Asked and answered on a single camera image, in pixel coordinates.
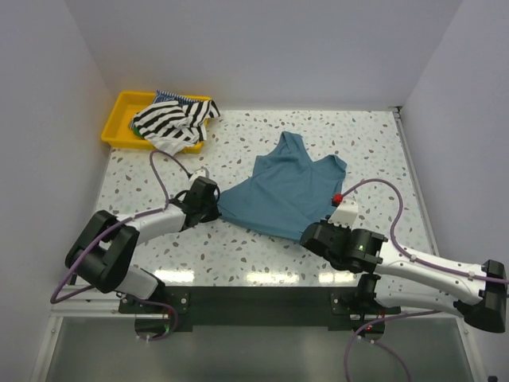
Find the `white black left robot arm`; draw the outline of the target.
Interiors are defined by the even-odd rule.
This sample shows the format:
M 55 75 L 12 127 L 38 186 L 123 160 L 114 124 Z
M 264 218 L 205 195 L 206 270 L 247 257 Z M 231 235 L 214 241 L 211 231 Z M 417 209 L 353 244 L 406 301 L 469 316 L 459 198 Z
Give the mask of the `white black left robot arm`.
M 199 176 L 190 189 L 178 193 L 163 208 L 133 216 L 98 211 L 67 254 L 65 266 L 96 290 L 130 295 L 145 311 L 156 312 L 165 302 L 165 284 L 131 265 L 134 250 L 159 236 L 218 219 L 219 198 L 218 185 Z

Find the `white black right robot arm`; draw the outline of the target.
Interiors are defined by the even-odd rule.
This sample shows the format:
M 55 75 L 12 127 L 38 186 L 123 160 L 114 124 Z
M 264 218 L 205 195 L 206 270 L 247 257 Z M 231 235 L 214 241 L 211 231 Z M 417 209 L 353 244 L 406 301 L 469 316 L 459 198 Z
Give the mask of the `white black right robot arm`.
M 335 226 L 326 220 L 304 230 L 300 244 L 338 271 L 360 276 L 344 303 L 360 313 L 390 308 L 437 310 L 479 330 L 506 330 L 507 278 L 502 263 L 454 263 L 384 235 Z

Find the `yellow plastic tray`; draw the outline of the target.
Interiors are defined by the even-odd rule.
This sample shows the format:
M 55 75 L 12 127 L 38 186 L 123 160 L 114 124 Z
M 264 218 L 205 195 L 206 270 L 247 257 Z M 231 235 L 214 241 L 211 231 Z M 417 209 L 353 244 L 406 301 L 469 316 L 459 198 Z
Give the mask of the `yellow plastic tray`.
M 101 139 L 113 148 L 152 150 L 155 149 L 145 139 L 138 138 L 129 128 L 129 123 L 134 115 L 152 104 L 155 93 L 129 92 L 119 94 L 113 110 L 107 120 Z M 212 100 L 204 96 L 189 96 L 199 101 Z M 204 142 L 198 142 L 195 146 L 186 147 L 180 152 L 198 154 Z

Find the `green garment in tray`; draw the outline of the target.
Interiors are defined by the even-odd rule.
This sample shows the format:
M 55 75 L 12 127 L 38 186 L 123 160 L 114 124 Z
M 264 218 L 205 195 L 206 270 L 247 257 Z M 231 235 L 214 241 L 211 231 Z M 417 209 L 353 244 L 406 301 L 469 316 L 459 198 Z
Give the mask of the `green garment in tray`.
M 138 138 L 141 138 L 141 139 L 144 139 L 144 137 L 142 136 L 142 134 L 140 133 L 139 129 L 134 125 L 134 122 L 133 121 L 130 121 L 129 123 L 129 128 L 130 130 L 133 132 L 133 134 L 135 136 L 137 136 Z

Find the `black white striped tank top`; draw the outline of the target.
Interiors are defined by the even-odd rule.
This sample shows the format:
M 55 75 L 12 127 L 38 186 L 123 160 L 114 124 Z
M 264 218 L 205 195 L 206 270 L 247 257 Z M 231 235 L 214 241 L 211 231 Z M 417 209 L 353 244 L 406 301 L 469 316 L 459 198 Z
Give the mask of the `black white striped tank top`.
M 181 107 L 177 101 L 152 103 L 131 121 L 155 149 L 174 155 L 207 138 L 205 122 L 220 117 L 213 100 Z

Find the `blue ribbed tank top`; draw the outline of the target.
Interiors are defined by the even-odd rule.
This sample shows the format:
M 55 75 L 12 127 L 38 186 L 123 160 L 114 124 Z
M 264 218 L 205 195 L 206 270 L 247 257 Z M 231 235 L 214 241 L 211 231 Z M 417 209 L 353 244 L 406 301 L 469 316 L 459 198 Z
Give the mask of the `blue ribbed tank top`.
M 255 159 L 252 175 L 221 193 L 220 213 L 231 224 L 297 242 L 310 224 L 332 214 L 346 175 L 338 156 L 314 161 L 299 134 L 283 131 L 276 147 Z

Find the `blue white striped tank top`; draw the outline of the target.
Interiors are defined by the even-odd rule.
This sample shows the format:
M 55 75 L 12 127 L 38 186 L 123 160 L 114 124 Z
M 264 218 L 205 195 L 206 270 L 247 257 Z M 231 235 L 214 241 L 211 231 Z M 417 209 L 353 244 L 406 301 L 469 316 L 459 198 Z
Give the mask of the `blue white striped tank top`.
M 198 99 L 193 99 L 185 95 L 179 95 L 174 92 L 157 90 L 152 100 L 152 103 L 164 103 L 169 101 L 177 101 L 181 107 L 183 107 L 184 105 L 190 105 L 192 103 L 199 102 Z

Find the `aluminium frame rail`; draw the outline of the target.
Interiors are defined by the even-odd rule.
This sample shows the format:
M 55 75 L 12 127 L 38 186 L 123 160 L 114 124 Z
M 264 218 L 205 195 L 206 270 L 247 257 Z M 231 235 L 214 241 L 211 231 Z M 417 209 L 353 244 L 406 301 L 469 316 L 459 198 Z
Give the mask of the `aluminium frame rail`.
M 58 318 L 109 318 L 119 315 L 119 298 L 115 293 L 103 294 L 86 290 L 74 297 L 52 305 L 51 317 Z

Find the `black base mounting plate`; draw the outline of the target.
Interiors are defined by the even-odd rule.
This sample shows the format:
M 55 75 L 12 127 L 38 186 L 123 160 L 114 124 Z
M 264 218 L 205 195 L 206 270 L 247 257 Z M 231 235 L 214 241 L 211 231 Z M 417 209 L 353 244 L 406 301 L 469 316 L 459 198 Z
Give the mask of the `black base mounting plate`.
M 176 324 L 177 332 L 198 326 L 303 326 L 350 330 L 358 318 L 396 315 L 399 307 L 354 302 L 354 286 L 168 286 L 156 306 L 128 296 L 119 313 L 134 315 L 140 333 L 160 334 Z

